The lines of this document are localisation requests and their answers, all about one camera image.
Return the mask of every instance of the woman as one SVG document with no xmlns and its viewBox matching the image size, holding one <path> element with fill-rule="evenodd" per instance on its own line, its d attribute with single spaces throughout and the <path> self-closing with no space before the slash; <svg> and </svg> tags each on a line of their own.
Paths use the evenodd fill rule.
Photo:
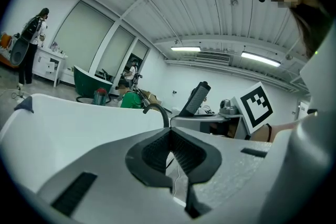
<svg viewBox="0 0 336 224">
<path fill-rule="evenodd" d="M 33 75 L 32 70 L 33 70 L 34 56 L 37 51 L 38 39 L 40 39 L 41 41 L 44 41 L 45 39 L 44 32 L 47 29 L 46 19 L 48 18 L 48 14 L 49 9 L 44 8 L 41 10 L 39 14 L 37 14 L 34 17 L 39 18 L 39 24 L 35 34 L 33 35 L 32 39 L 29 42 L 25 58 L 22 60 L 19 66 L 19 84 L 18 84 L 19 89 L 22 89 L 23 85 L 25 84 L 25 77 L 26 77 L 26 83 L 31 84 L 31 77 Z"/>
<path fill-rule="evenodd" d="M 324 10 L 318 0 L 272 0 L 287 6 L 292 12 L 303 44 L 306 47 L 306 54 L 311 58 L 323 42 L 326 34 L 332 25 L 332 17 Z M 273 142 L 277 133 L 282 130 L 294 129 L 299 121 L 270 126 L 265 125 L 256 131 L 252 140 Z"/>
</svg>

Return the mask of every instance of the cardboard box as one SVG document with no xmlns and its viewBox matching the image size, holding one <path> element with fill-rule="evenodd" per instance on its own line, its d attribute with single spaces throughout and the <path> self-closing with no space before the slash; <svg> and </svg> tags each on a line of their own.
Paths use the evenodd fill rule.
<svg viewBox="0 0 336 224">
<path fill-rule="evenodd" d="M 244 116 L 250 134 L 265 125 L 274 114 L 269 96 L 261 82 L 234 96 L 231 104 L 237 106 Z"/>
<path fill-rule="evenodd" d="M 147 92 L 147 91 L 144 91 L 144 90 L 141 90 L 141 91 L 149 99 L 149 101 L 152 104 L 159 104 L 159 105 L 161 105 L 161 101 L 159 101 L 153 93 Z"/>
</svg>

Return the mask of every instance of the white desk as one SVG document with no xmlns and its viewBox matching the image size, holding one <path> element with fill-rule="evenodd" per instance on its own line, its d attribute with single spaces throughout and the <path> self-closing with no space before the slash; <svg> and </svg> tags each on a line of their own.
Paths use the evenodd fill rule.
<svg viewBox="0 0 336 224">
<path fill-rule="evenodd" d="M 34 58 L 33 74 L 52 80 L 55 88 L 66 58 L 68 56 L 53 52 L 51 49 L 38 47 Z"/>
</svg>

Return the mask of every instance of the black handle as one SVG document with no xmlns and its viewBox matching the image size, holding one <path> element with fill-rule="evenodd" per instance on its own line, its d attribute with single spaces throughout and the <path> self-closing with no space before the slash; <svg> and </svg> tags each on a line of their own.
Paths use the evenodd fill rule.
<svg viewBox="0 0 336 224">
<path fill-rule="evenodd" d="M 157 108 L 158 110 L 160 110 L 162 118 L 163 118 L 163 127 L 164 128 L 169 127 L 168 115 L 167 115 L 166 111 L 163 109 L 163 107 L 160 106 L 159 104 L 149 104 L 143 110 L 143 114 L 147 114 L 148 110 L 151 109 L 151 108 Z"/>
<path fill-rule="evenodd" d="M 209 93 L 211 87 L 206 81 L 200 82 L 198 86 L 192 91 L 187 103 L 182 111 L 179 113 L 180 117 L 193 117 L 201 106 L 204 98 Z"/>
</svg>

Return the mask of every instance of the floor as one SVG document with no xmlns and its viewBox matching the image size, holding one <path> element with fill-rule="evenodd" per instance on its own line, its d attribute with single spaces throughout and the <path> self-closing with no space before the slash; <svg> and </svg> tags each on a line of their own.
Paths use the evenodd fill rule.
<svg viewBox="0 0 336 224">
<path fill-rule="evenodd" d="M 70 101 L 76 101 L 76 97 L 79 96 L 74 87 L 61 83 L 54 88 L 53 81 L 36 75 L 33 76 L 32 84 L 24 85 L 23 87 L 25 96 L 33 93 L 43 93 Z M 0 65 L 0 129 L 14 112 L 14 107 L 18 104 L 18 98 L 12 98 L 12 95 L 13 97 L 15 96 L 13 93 L 18 93 L 16 90 L 17 84 L 18 72 L 12 68 Z M 92 99 L 81 99 L 81 101 L 90 103 Z M 112 101 L 107 106 L 118 106 L 118 104 Z"/>
</svg>

